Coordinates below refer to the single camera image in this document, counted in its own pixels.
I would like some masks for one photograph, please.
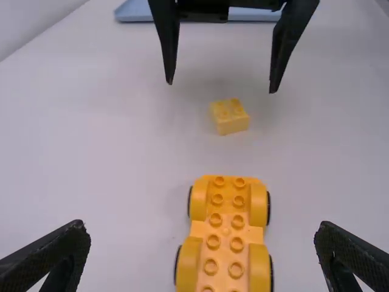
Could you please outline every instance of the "white background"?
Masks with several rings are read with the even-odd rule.
[[[272,195],[276,291],[327,291],[313,237],[330,220],[389,251],[389,19],[324,0],[269,95],[273,24],[184,24],[173,86],[152,24],[92,0],[0,63],[0,258],[75,218],[80,291],[174,291],[187,191],[206,173]],[[239,97],[249,131],[216,135]]]
[[[0,61],[87,0],[1,0]]]

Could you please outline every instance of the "yellow lego block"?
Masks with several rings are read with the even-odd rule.
[[[224,136],[249,128],[250,116],[239,99],[219,100],[210,105],[212,118],[219,135]]]
[[[256,178],[207,175],[190,192],[191,228],[177,256],[177,292],[271,292],[264,245],[270,197]]]

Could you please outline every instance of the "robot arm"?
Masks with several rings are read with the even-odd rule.
[[[319,0],[148,0],[159,35],[166,81],[173,82],[177,63],[180,20],[225,23],[229,7],[277,11],[284,6],[274,28],[270,65],[270,93],[280,86],[286,65],[308,25]]]

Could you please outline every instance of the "black wheel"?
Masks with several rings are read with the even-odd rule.
[[[174,279],[173,279],[173,281],[174,281],[174,286],[176,286],[176,279],[177,279],[177,264],[178,264],[178,257],[179,257],[179,255],[180,255],[181,246],[182,246],[182,245],[180,245],[180,246],[178,247],[178,249],[177,249],[176,262],[174,263]]]
[[[271,255],[269,255],[269,259],[270,259],[270,292],[274,292],[274,272],[273,272],[273,260]]]
[[[188,218],[189,219],[190,219],[190,195],[192,194],[192,188],[193,186],[189,188],[189,194],[188,194]]]
[[[270,222],[270,205],[271,205],[271,202],[270,202],[270,193],[267,192],[267,223],[266,225],[269,225],[269,222]]]

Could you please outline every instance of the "yellow toy car base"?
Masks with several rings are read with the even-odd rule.
[[[272,292],[264,245],[270,196],[256,178],[208,175],[190,190],[189,237],[177,252],[177,292]]]

